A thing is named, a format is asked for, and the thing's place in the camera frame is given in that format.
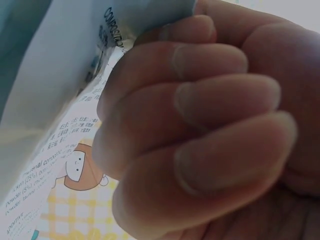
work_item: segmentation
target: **plaid pattern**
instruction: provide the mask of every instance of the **plaid pattern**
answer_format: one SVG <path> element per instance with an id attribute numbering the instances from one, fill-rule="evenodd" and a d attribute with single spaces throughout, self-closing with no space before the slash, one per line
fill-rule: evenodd
<path id="1" fill-rule="evenodd" d="M 96 126 L 82 144 L 92 145 Z M 43 208 L 37 240 L 133 240 L 115 222 L 112 195 L 117 181 L 109 178 L 107 186 L 86 191 L 65 186 L 65 178 L 56 180 Z"/>

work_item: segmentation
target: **cartoon girl face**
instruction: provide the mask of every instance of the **cartoon girl face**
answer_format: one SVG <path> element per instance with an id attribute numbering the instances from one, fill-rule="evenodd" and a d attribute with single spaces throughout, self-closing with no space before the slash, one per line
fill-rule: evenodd
<path id="1" fill-rule="evenodd" d="M 76 150 L 71 154 L 65 165 L 66 173 L 71 180 L 79 182 L 84 170 L 85 159 L 86 153 L 83 151 Z"/>

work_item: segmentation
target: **skin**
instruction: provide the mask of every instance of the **skin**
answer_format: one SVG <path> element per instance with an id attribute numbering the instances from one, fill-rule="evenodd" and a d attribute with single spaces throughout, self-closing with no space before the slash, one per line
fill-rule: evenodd
<path id="1" fill-rule="evenodd" d="M 142 35 L 101 96 L 115 219 L 139 240 L 317 239 L 320 36 L 217 0 L 196 13 Z"/>

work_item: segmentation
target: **brown hair drawing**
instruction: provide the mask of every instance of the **brown hair drawing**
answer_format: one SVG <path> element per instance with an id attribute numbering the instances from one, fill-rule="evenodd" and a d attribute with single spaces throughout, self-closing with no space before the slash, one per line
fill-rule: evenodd
<path id="1" fill-rule="evenodd" d="M 64 179 L 64 185 L 72 190 L 86 191 L 95 188 L 99 184 L 106 186 L 108 178 L 96 166 L 92 159 L 92 148 L 89 145 L 80 143 L 74 150 L 73 159 L 66 164 L 67 175 Z M 78 178 L 71 177 L 69 170 L 78 174 Z"/>

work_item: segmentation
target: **cartoon character illustration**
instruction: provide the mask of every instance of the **cartoon character illustration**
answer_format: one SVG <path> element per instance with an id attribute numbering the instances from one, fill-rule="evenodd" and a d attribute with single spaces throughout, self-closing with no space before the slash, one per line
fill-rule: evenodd
<path id="1" fill-rule="evenodd" d="M 64 185 L 72 190 L 86 191 L 96 186 L 106 186 L 109 180 L 92 159 L 92 148 L 79 143 L 66 161 L 57 179 L 64 178 Z"/>
<path id="2" fill-rule="evenodd" d="M 31 240 L 36 240 L 39 236 L 39 231 L 38 230 L 34 230 L 33 235 L 31 237 Z"/>

